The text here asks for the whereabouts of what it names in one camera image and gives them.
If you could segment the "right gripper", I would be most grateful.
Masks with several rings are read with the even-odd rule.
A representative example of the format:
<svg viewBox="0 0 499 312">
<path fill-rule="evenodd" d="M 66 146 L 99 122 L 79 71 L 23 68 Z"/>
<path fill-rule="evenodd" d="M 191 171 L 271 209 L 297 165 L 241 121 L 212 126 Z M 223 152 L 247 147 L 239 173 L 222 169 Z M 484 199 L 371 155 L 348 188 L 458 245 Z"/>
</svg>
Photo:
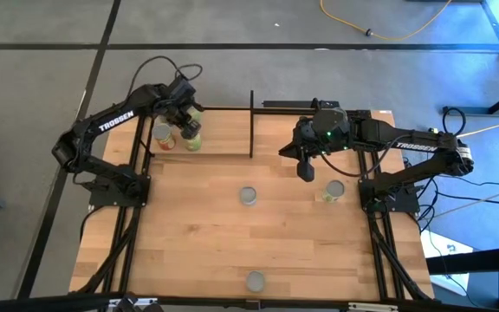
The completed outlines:
<svg viewBox="0 0 499 312">
<path fill-rule="evenodd" d="M 292 142 L 282 147 L 278 154 L 291 159 L 329 155 L 349 149 L 352 142 L 347 112 L 321 110 L 313 117 L 301 117 L 297 121 Z"/>
</svg>

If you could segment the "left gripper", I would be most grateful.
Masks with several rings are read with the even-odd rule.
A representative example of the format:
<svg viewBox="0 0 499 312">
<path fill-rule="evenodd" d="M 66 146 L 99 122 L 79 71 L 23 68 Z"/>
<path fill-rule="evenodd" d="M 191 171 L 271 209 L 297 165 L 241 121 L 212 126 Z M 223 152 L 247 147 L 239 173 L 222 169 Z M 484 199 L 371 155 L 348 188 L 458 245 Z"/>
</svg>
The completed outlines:
<svg viewBox="0 0 499 312">
<path fill-rule="evenodd" d="M 197 120 L 193 120 L 188 113 L 191 107 L 192 112 L 204 111 L 204 108 L 194 101 L 179 102 L 172 99 L 157 99 L 156 100 L 156 116 L 163 115 L 169 124 L 181 127 L 181 136 L 185 140 L 194 139 L 201 129 L 201 124 Z"/>
</svg>

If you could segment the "red yellow pineapple can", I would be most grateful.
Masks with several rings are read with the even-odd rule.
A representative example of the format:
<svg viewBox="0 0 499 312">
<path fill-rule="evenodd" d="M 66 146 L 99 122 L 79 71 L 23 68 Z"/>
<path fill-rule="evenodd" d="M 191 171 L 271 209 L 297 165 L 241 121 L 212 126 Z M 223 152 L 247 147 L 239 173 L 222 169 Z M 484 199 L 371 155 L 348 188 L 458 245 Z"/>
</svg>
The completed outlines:
<svg viewBox="0 0 499 312">
<path fill-rule="evenodd" d="M 176 140 L 172 135 L 172 129 L 166 123 L 154 125 L 152 128 L 152 136 L 157 141 L 159 147 L 164 151 L 170 151 L 176 146 Z"/>
</svg>

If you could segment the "green can round fruit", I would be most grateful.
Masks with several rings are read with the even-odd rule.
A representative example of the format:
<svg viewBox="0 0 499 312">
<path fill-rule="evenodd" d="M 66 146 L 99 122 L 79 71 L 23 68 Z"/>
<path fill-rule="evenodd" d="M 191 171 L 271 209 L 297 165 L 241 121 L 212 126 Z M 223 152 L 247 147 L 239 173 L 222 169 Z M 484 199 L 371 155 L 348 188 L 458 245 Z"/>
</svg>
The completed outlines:
<svg viewBox="0 0 499 312">
<path fill-rule="evenodd" d="M 325 202 L 334 203 L 345 193 L 345 186 L 339 180 L 331 180 L 327 183 L 322 192 L 322 198 Z"/>
</svg>

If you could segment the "yellow can red circles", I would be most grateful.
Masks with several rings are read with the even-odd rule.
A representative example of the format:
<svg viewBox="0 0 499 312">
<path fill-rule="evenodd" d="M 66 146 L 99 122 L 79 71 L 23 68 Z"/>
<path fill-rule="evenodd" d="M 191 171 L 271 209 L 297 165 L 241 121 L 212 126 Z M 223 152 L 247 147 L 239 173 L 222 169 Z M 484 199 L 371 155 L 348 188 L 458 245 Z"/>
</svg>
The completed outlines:
<svg viewBox="0 0 499 312">
<path fill-rule="evenodd" d="M 265 276 L 261 271 L 252 270 L 246 276 L 246 288 L 250 292 L 262 292 L 265 288 Z"/>
</svg>

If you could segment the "black front beam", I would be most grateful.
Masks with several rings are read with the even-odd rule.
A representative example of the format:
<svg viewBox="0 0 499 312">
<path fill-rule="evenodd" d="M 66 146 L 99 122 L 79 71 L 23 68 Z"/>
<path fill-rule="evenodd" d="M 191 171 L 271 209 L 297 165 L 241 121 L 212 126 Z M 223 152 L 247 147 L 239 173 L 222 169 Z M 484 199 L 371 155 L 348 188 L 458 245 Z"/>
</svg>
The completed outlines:
<svg viewBox="0 0 499 312">
<path fill-rule="evenodd" d="M 0 300 L 0 312 L 87 312 L 98 309 L 113 309 L 107 305 L 112 299 L 124 297 L 149 298 L 132 293 L 110 292 L 104 294 L 70 293 L 64 296 L 45 296 Z M 348 312 L 350 302 L 363 301 L 315 301 L 315 300 L 282 300 L 282 299 L 240 299 L 240 298 L 204 298 L 204 297 L 153 297 L 164 306 L 222 307 L 238 308 L 248 311 L 263 309 L 335 309 Z M 399 312 L 499 312 L 499 309 L 469 307 L 444 304 L 436 300 L 403 300 L 386 299 L 371 303 L 396 305 Z"/>
</svg>

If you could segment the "white floor sheet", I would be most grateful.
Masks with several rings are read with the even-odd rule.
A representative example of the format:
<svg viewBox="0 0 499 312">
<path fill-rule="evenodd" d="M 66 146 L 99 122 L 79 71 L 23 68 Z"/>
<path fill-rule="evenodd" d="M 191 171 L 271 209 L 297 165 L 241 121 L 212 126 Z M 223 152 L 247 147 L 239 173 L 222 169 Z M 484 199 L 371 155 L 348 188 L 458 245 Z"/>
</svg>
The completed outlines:
<svg viewBox="0 0 499 312">
<path fill-rule="evenodd" d="M 459 243 L 428 230 L 423 231 L 420 238 L 426 258 L 469 254 L 473 252 L 473 248 L 466 244 Z M 469 278 L 469 273 L 450 275 L 444 272 L 437 275 L 430 273 L 430 279 L 433 284 L 460 296 L 466 296 Z"/>
</svg>

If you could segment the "black floor beam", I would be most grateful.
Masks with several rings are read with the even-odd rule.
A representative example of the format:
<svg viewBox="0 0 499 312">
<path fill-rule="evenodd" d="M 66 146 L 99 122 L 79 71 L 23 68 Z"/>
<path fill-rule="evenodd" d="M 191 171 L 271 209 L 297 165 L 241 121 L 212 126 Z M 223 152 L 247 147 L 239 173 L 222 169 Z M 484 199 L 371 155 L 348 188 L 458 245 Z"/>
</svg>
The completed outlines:
<svg viewBox="0 0 499 312">
<path fill-rule="evenodd" d="M 426 263 L 432 275 L 499 271 L 499 249 L 430 257 Z"/>
</svg>

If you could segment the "black rear frame rail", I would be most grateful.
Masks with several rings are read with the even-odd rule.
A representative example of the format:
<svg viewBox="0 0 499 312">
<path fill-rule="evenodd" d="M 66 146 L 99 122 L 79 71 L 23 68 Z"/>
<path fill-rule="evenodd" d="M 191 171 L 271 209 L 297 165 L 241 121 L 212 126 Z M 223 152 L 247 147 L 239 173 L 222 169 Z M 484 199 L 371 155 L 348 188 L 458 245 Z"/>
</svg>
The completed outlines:
<svg viewBox="0 0 499 312">
<path fill-rule="evenodd" d="M 253 114 L 266 115 L 314 115 L 315 111 L 311 108 L 294 108 L 294 107 L 204 107 L 204 111 L 250 111 Z M 371 118 L 370 110 L 347 110 L 349 117 Z"/>
</svg>

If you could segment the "black shelf side post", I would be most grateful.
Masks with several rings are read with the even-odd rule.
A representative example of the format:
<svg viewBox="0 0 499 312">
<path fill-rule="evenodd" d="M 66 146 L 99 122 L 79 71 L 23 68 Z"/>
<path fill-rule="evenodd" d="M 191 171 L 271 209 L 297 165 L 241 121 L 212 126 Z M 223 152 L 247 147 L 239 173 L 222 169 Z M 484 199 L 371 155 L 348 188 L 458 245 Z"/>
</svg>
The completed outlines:
<svg viewBox="0 0 499 312">
<path fill-rule="evenodd" d="M 249 157 L 253 159 L 254 154 L 254 90 L 250 90 L 249 101 Z"/>
</svg>

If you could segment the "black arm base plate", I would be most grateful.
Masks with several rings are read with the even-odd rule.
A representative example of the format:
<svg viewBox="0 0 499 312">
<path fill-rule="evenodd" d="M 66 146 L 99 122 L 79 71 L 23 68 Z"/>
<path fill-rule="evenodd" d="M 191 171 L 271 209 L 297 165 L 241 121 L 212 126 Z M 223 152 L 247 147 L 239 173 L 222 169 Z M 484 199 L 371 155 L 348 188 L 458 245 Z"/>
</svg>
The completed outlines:
<svg viewBox="0 0 499 312">
<path fill-rule="evenodd" d="M 91 191 L 89 204 L 94 206 L 142 206 L 147 202 L 151 177 L 141 175 L 132 187 L 122 191 L 115 183 L 97 177 L 97 188 Z"/>
<path fill-rule="evenodd" d="M 419 188 L 411 183 L 381 185 L 373 179 L 358 183 L 360 202 L 366 212 L 418 212 Z"/>
</svg>

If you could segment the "black aluminium frame rails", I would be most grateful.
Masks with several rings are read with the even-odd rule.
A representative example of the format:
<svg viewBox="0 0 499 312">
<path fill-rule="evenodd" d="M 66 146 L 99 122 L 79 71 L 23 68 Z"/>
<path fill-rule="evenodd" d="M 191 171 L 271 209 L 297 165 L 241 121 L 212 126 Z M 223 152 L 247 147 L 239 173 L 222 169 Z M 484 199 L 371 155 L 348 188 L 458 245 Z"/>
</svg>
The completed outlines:
<svg viewBox="0 0 499 312">
<path fill-rule="evenodd" d="M 376 116 L 377 113 L 391 114 L 389 111 L 383 113 L 374 110 L 360 110 L 358 115 L 370 119 L 378 117 Z M 369 178 L 369 175 L 373 176 L 374 173 L 380 172 L 380 166 L 378 166 L 375 171 L 366 173 L 367 170 L 371 170 L 373 166 L 379 163 L 379 155 L 377 153 L 370 153 L 369 156 L 366 156 L 367 152 L 357 152 L 357 154 L 360 171 L 361 173 L 363 173 L 363 178 L 361 179 L 367 179 Z M 363 208 L 366 211 L 368 228 L 371 232 L 373 262 L 375 268 L 375 276 L 379 287 L 379 297 L 380 300 L 385 300 L 387 298 L 411 300 L 412 298 L 410 297 L 409 293 L 407 293 L 402 279 L 398 276 L 396 270 L 392 268 L 389 263 L 387 264 L 386 268 L 383 266 L 388 258 L 383 253 L 378 242 L 374 240 L 375 235 L 373 233 L 372 225 L 377 225 L 379 227 L 379 232 L 383 235 L 383 238 L 389 247 L 389 250 L 393 252 L 394 256 L 397 256 L 396 244 L 392 230 L 392 221 L 389 212 L 386 212 L 386 208 L 383 207 L 384 206 L 381 207 L 381 210 L 384 210 L 379 213 L 367 212 L 366 208 Z"/>
<path fill-rule="evenodd" d="M 130 271 L 133 263 L 134 247 L 138 235 L 139 221 L 142 209 L 147 204 L 151 177 L 147 174 L 152 154 L 149 150 L 149 140 L 142 140 L 144 134 L 149 134 L 153 122 L 147 117 L 139 117 L 133 136 L 133 147 L 128 164 L 129 169 L 140 170 L 136 174 L 140 191 L 134 198 L 122 198 L 119 204 L 95 206 L 90 212 L 106 213 L 116 210 L 113 237 L 106 258 L 86 284 L 73 292 L 78 294 L 104 294 L 112 290 L 125 293 L 127 291 Z"/>
</svg>

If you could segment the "silver metal bracket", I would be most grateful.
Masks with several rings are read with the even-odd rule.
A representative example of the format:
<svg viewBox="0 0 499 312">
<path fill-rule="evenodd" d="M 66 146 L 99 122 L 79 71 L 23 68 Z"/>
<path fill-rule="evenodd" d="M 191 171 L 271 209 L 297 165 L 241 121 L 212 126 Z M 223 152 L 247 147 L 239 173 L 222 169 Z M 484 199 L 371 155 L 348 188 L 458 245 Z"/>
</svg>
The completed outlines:
<svg viewBox="0 0 499 312">
<path fill-rule="evenodd" d="M 131 306 L 149 306 L 151 304 L 157 304 L 159 300 L 157 298 L 131 298 L 131 297 L 124 297 L 120 299 L 112 299 L 108 303 L 109 308 L 116 308 L 118 307 L 121 303 L 126 303 Z"/>
<path fill-rule="evenodd" d="M 350 302 L 348 312 L 399 312 L 396 305 L 371 303 L 371 302 Z"/>
</svg>

